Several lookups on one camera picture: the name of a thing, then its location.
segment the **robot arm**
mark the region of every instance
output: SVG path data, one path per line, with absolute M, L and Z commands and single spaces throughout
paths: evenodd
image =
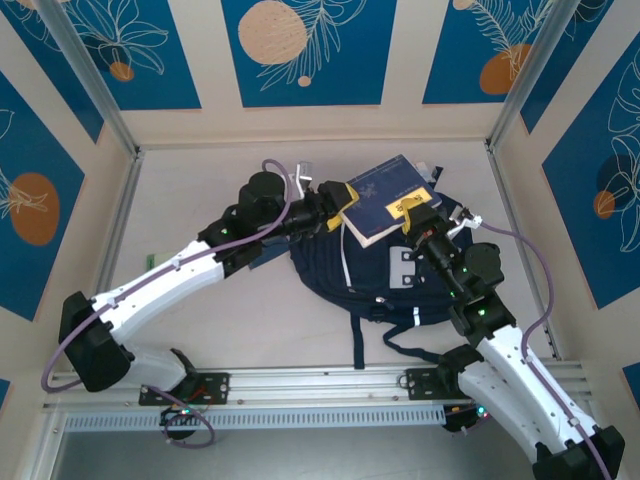
M 438 377 L 447 389 L 488 408 L 527 454 L 536 479 L 596 480 L 603 468 L 615 478 L 624 439 L 614 427 L 599 428 L 528 349 L 495 291 L 504 280 L 498 247 L 479 243 L 460 252 L 451 242 L 482 219 L 460 207 L 447 221 L 426 204 L 403 206 L 403 231 L 414 257 L 450 288 L 456 299 L 451 321 L 469 342 L 442 356 Z
M 336 228 L 339 212 L 354 203 L 357 194 L 339 182 L 325 182 L 314 192 L 309 180 L 308 169 L 299 168 L 295 184 L 302 198 L 287 204 L 282 177 L 259 172 L 240 189 L 236 205 L 170 260 L 90 300 L 81 292 L 68 297 L 61 344 L 82 322 L 94 318 L 65 348 L 85 388 L 97 392 L 122 381 L 191 395 L 198 382 L 189 378 L 193 367 L 181 352 L 142 347 L 132 337 L 161 311 L 258 258 L 264 239 Z
M 297 180 L 303 197 L 287 208 L 282 178 L 255 174 L 240 190 L 238 203 L 172 259 L 91 300 L 81 292 L 67 298 L 60 347 L 85 388 L 101 391 L 122 381 L 189 398 L 199 380 L 188 359 L 177 350 L 141 348 L 132 337 L 162 310 L 258 258 L 263 239 L 332 230 L 339 225 L 338 213 L 357 200 L 342 183 L 308 189 L 304 169 Z M 533 352 L 523 357 L 522 331 L 495 292 L 504 280 L 498 247 L 481 243 L 460 252 L 451 242 L 460 229 L 477 228 L 482 219 L 460 208 L 447 221 L 426 204 L 406 204 L 404 211 L 408 243 L 421 268 L 435 269 L 449 286 L 457 300 L 452 322 L 469 342 L 442 356 L 437 371 L 445 386 L 489 408 L 534 464 L 537 479 L 603 478 L 592 447 L 615 478 L 624 450 L 618 431 L 600 429 Z M 46 381 L 45 375 L 43 386 L 52 391 Z

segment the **reflective strip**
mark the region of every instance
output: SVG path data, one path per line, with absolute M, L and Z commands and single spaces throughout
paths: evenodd
M 347 287 L 351 288 L 351 276 L 349 275 L 349 267 L 347 266 L 347 258 L 344 256 L 344 229 L 345 224 L 340 227 L 340 258 L 342 259 L 342 271 L 344 272 L 344 281 Z

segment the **backpack buckle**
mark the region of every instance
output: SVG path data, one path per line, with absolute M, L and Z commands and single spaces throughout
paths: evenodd
M 371 307 L 371 321 L 375 323 L 382 323 L 387 318 L 388 308 L 380 306 Z

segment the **book cover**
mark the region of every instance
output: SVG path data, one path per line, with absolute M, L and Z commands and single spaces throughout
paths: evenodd
M 341 216 L 363 247 L 404 223 L 402 200 L 417 198 L 432 207 L 442 200 L 404 155 L 387 160 L 348 182 L 360 200 Z

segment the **black bracket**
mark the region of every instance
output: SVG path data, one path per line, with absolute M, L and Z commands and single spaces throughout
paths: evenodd
M 435 368 L 409 368 L 405 375 L 409 400 L 470 400 L 461 391 L 447 388 Z
M 189 405 L 226 405 L 229 396 L 228 373 L 198 372 L 184 353 L 176 348 L 171 352 L 184 365 L 184 379 L 169 392 L 172 396 Z M 157 407 L 171 405 L 170 400 L 149 390 L 146 386 L 140 388 L 138 403 L 143 407 Z
M 229 395 L 228 373 L 196 373 L 194 380 L 195 390 L 190 395 L 174 395 L 189 405 L 226 405 Z M 143 407 L 158 407 L 171 405 L 172 402 L 161 397 L 146 387 L 140 389 L 138 403 Z

